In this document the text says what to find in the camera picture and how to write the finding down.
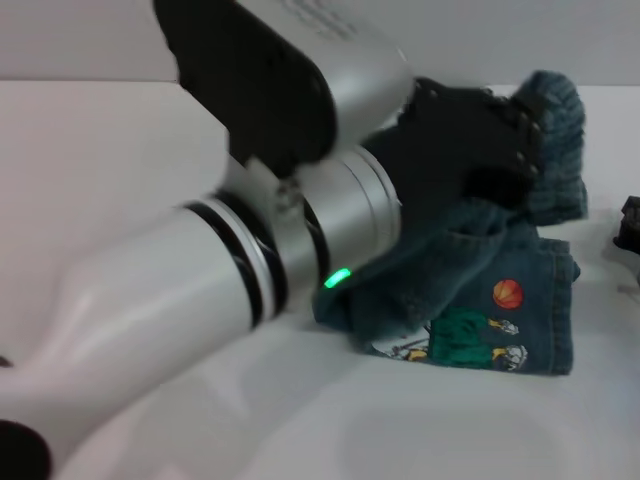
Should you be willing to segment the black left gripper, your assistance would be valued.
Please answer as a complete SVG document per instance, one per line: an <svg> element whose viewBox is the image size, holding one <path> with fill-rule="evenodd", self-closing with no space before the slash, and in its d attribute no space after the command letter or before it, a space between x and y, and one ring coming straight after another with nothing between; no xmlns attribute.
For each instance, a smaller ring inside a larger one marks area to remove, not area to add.
<svg viewBox="0 0 640 480"><path fill-rule="evenodd" d="M405 204L478 198L519 208L540 171L544 98L510 97L481 88L452 88L415 79L412 99L395 125L364 143Z"/></svg>

